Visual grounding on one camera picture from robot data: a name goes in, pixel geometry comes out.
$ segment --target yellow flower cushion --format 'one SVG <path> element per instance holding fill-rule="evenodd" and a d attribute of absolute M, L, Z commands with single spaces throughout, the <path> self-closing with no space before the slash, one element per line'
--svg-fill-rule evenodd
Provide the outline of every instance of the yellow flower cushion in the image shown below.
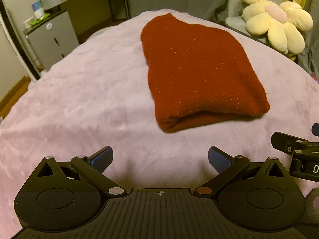
<path fill-rule="evenodd" d="M 305 48 L 302 31 L 311 30 L 313 20 L 308 12 L 295 2 L 280 5 L 267 0 L 243 0 L 249 4 L 242 17 L 246 30 L 255 36 L 267 33 L 272 47 L 283 54 L 300 54 Z"/>

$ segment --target pink flower center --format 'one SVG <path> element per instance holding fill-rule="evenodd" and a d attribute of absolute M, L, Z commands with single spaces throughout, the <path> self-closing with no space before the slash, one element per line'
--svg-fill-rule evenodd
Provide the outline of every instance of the pink flower center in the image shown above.
<path fill-rule="evenodd" d="M 287 14 L 278 5 L 268 4 L 265 6 L 265 11 L 282 24 L 285 24 L 288 21 Z"/>

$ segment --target lavender blanket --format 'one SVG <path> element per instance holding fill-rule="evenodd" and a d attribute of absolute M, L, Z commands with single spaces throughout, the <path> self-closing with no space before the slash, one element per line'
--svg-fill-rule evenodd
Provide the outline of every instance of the lavender blanket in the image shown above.
<path fill-rule="evenodd" d="M 166 13 L 234 35 L 267 92 L 270 111 L 249 122 L 163 133 L 155 120 L 140 34 L 152 18 Z M 319 85 L 297 64 L 263 44 L 188 14 L 144 12 L 92 38 L 54 65 L 0 125 L 0 238 L 20 230 L 14 198 L 44 156 L 69 161 L 110 145 L 114 160 L 104 175 L 127 190 L 194 189 L 217 174 L 208 163 L 211 146 L 255 162 L 275 156 L 288 167 L 289 156 L 272 148 L 271 135 L 280 131 L 319 142 L 311 133 L 315 122 L 319 123 Z M 311 181 L 296 182 L 305 196 L 319 187 Z"/>

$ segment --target green item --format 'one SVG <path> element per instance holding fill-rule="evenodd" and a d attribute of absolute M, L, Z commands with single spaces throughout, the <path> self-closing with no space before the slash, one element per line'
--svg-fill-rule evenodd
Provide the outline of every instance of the green item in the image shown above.
<path fill-rule="evenodd" d="M 45 14 L 41 17 L 41 19 L 37 19 L 37 20 L 31 22 L 31 26 L 34 26 L 34 25 L 37 25 L 37 24 L 41 23 L 43 20 L 45 20 L 45 19 L 46 19 L 47 17 L 49 17 L 49 16 L 50 16 L 50 13 L 45 13 Z"/>

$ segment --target dark countertop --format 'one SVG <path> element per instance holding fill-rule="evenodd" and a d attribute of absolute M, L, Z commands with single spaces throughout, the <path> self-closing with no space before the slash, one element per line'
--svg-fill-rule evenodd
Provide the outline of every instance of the dark countertop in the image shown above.
<path fill-rule="evenodd" d="M 54 17 L 57 17 L 58 15 L 62 14 L 66 12 L 66 9 L 65 10 L 61 10 L 61 11 L 58 11 L 56 13 L 52 13 L 50 14 L 49 17 L 47 17 L 45 20 L 43 20 L 42 22 L 40 22 L 39 24 L 37 25 L 34 25 L 34 26 L 31 26 L 30 28 L 27 28 L 23 31 L 24 35 L 29 35 L 31 32 L 33 32 L 34 30 L 36 30 L 37 28 L 39 28 L 40 26 L 42 26 L 44 23 L 46 23 L 47 21 L 49 20 L 52 20 Z"/>

